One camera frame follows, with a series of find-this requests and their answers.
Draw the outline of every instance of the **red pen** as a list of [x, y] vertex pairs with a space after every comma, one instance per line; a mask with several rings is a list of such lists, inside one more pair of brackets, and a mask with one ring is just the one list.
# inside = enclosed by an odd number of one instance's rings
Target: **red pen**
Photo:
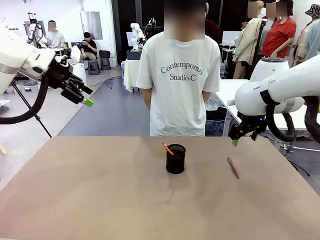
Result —
[[236, 177], [237, 179], [239, 179], [239, 178], [240, 178], [240, 177], [239, 177], [239, 174], [238, 174], [238, 172], [237, 172], [237, 170], [236, 170], [236, 167], [235, 167], [235, 165], [234, 165], [234, 162], [232, 161], [232, 159], [231, 159], [230, 157], [228, 157], [228, 162], [229, 162], [229, 165], [230, 165], [230, 167], [231, 167], [231, 169], [232, 169], [233, 174], [235, 175], [235, 177]]

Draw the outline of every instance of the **pencil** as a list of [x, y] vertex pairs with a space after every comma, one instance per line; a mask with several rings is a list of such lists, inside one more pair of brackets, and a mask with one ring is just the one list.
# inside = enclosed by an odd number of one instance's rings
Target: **pencil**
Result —
[[235, 175], [235, 177], [236, 177], [237, 179], [239, 179], [239, 178], [240, 178], [240, 177], [239, 177], [239, 174], [238, 174], [238, 172], [237, 172], [237, 170], [236, 170], [236, 168], [235, 168], [234, 162], [232, 161], [232, 159], [231, 159], [230, 157], [228, 157], [228, 162], [229, 162], [229, 164], [230, 164], [230, 167], [231, 167], [231, 169], [232, 169], [233, 174]]
[[162, 145], [165, 147], [165, 149], [166, 149], [171, 155], [174, 155], [174, 153], [170, 150], [170, 148], [169, 148], [165, 143], [162, 143]]

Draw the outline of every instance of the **black cup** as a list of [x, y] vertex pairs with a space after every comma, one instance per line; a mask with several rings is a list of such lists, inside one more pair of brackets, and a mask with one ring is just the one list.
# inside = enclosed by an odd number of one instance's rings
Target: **black cup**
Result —
[[186, 148], [179, 144], [171, 144], [168, 148], [174, 155], [166, 152], [166, 170], [171, 174], [181, 174], [185, 170]]

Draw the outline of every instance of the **wall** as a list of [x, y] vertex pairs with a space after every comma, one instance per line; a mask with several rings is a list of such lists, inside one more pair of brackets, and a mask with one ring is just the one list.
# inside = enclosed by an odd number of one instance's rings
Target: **wall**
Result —
[[55, 20], [57, 29], [64, 35], [65, 41], [80, 42], [84, 39], [80, 11], [99, 11], [103, 40], [95, 40], [99, 50], [111, 52], [112, 67], [116, 61], [115, 31], [111, 0], [0, 0], [0, 22], [5, 19], [9, 28], [24, 31], [28, 12], [36, 13], [35, 18], [44, 22], [48, 31], [48, 21]]

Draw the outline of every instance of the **gray floor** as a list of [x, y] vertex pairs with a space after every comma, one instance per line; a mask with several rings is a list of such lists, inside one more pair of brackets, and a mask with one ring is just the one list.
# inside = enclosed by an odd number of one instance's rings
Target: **gray floor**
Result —
[[[102, 71], [100, 75], [87, 75], [87, 84], [91, 87], [108, 78], [120, 75], [119, 68]], [[100, 86], [94, 86], [92, 89], [96, 91], [98, 87]], [[82, 107], [82, 104], [76, 105], [62, 97], [60, 92], [59, 89], [50, 88], [43, 107], [38, 113], [52, 136], [57, 136]], [[25, 92], [24, 96], [32, 105], [37, 93]], [[18, 116], [28, 110], [18, 94], [3, 94], [0, 95], [0, 99], [11, 101], [7, 105], [10, 109], [2, 113], [1, 117]], [[0, 153], [0, 190], [48, 139], [48, 135], [34, 118], [18, 124], [0, 125], [0, 143], [8, 152], [5, 156]]]
[[[60, 132], [60, 136], [149, 136], [149, 111], [139, 92], [129, 93], [120, 77], [108, 80], [91, 97], [93, 108], [81, 108]], [[206, 126], [208, 136], [222, 136], [211, 125]], [[320, 150], [317, 142], [297, 142], [297, 147]], [[320, 153], [294, 150], [290, 161], [311, 174], [299, 173], [320, 195]]]
[[140, 92], [126, 91], [121, 77], [107, 80], [91, 99], [93, 107], [80, 109], [60, 136], [150, 135], [150, 115]]

